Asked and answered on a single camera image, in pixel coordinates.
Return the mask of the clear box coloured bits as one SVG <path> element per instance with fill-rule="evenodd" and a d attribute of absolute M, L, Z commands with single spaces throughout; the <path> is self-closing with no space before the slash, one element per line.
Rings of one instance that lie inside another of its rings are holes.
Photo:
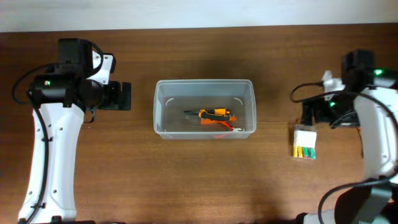
<path fill-rule="evenodd" d="M 294 125 L 292 155 L 294 158 L 316 159 L 317 130 L 314 126 Z"/>

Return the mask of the clear plastic container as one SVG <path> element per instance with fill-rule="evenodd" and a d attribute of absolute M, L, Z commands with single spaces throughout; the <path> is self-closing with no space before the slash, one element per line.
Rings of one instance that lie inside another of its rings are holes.
<path fill-rule="evenodd" d="M 201 124 L 188 111 L 231 110 L 230 131 L 220 123 Z M 246 139 L 257 128 L 254 87 L 248 79 L 160 80 L 153 109 L 154 131 L 162 139 Z"/>

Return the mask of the orange socket bit rail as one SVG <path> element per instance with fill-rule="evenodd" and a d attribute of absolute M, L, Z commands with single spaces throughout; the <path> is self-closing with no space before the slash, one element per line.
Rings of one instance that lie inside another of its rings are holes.
<path fill-rule="evenodd" d="M 229 119 L 229 122 L 235 122 L 236 117 L 231 116 Z M 201 125 L 208 125 L 208 124 L 216 124 L 216 123 L 222 123 L 222 121 L 216 121 L 216 120 L 211 120 L 211 119 L 201 119 L 200 121 Z"/>

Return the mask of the red handled small cutters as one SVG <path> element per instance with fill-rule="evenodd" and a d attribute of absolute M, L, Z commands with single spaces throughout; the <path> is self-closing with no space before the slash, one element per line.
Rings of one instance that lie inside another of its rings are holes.
<path fill-rule="evenodd" d="M 221 124 L 226 128 L 227 131 L 229 132 L 236 132 L 236 131 L 244 131 L 242 128 L 235 128 L 234 126 L 230 125 L 226 121 L 217 121 L 218 124 Z M 224 139 L 228 134 L 216 134 L 213 135 L 215 139 Z"/>

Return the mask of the orange black long-nose pliers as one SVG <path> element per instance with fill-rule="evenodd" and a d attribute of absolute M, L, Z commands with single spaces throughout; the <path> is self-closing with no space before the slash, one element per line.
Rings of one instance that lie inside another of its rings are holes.
<path fill-rule="evenodd" d="M 198 116 L 201 119 L 209 119 L 213 121 L 231 121 L 233 115 L 230 109 L 227 108 L 213 108 L 213 109 L 200 109 L 184 111 L 187 115 Z"/>

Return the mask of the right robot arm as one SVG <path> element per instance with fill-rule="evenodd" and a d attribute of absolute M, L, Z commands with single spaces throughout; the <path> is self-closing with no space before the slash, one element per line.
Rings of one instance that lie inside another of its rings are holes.
<path fill-rule="evenodd" d="M 329 190 L 315 214 L 296 223 L 397 223 L 397 70 L 378 68 L 374 53 L 349 52 L 341 78 L 327 70 L 317 86 L 323 93 L 301 99 L 302 118 L 294 126 L 292 155 L 315 159 L 314 123 L 359 129 L 364 180 Z"/>

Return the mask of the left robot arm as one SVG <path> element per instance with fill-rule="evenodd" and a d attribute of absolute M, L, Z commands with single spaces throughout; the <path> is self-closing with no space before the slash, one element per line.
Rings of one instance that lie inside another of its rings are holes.
<path fill-rule="evenodd" d="M 28 71 L 34 150 L 19 223 L 76 223 L 76 147 L 85 114 L 129 111 L 131 83 L 111 81 L 115 56 L 85 39 L 59 39 L 58 60 Z"/>

